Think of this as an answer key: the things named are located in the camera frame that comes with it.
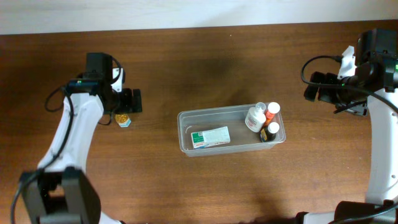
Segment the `small jar gold lid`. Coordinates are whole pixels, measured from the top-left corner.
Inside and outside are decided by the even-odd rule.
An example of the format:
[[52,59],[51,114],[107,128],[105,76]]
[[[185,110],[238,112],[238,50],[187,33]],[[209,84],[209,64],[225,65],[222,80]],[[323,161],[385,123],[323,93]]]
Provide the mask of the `small jar gold lid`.
[[116,114],[114,119],[121,128],[127,128],[131,124],[128,114]]

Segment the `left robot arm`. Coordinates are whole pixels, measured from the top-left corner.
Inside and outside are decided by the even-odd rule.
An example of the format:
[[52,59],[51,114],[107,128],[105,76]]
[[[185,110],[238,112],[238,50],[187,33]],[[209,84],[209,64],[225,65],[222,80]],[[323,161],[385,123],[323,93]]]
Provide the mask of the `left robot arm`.
[[102,211],[100,198],[86,176],[86,161],[94,131],[104,115],[142,112],[141,91],[123,88],[126,72],[110,54],[86,55],[85,71],[58,87],[63,111],[52,143],[36,170],[25,171],[13,196],[9,219],[24,201],[31,223],[116,223]]

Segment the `white green medicine box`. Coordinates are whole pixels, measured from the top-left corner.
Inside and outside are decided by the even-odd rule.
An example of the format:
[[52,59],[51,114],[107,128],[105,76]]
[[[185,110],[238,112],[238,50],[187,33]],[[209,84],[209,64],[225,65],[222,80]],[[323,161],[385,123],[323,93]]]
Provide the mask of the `white green medicine box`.
[[203,149],[212,146],[230,143],[231,138],[227,126],[207,131],[191,133],[192,145],[194,149]]

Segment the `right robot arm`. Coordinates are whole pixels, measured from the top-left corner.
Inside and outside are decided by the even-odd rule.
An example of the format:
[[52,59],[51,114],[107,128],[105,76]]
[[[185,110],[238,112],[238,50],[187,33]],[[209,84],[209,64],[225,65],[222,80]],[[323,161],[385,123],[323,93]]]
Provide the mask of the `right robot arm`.
[[341,201],[332,212],[300,212],[296,223],[397,223],[397,31],[363,32],[332,60],[338,74],[315,72],[304,97],[371,118],[371,171],[364,202]]

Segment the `dark bottle white cap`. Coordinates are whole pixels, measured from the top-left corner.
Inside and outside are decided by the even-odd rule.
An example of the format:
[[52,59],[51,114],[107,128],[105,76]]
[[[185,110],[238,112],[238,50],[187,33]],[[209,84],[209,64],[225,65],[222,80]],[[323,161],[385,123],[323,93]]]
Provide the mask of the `dark bottle white cap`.
[[276,122],[271,122],[267,127],[261,129],[260,139],[262,142],[273,141],[276,138],[280,126]]

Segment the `orange tube white cap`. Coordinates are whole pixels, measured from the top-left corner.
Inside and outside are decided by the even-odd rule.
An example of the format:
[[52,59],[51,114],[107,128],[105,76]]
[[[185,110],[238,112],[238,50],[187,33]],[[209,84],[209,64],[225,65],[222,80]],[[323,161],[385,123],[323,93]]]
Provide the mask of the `orange tube white cap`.
[[280,111],[280,105],[276,102],[271,102],[268,104],[268,107],[266,109],[265,117],[266,117],[266,122],[264,123],[264,127],[268,126],[271,121],[273,120],[274,116]]

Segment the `white pump lotion bottle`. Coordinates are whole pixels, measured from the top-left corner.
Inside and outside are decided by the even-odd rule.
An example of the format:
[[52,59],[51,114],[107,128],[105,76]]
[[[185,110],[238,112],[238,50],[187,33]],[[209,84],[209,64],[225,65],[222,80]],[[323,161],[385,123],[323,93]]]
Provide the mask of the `white pump lotion bottle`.
[[255,106],[249,108],[245,118],[245,125],[252,132],[258,133],[262,129],[266,122],[265,110],[266,104],[263,102],[258,102]]

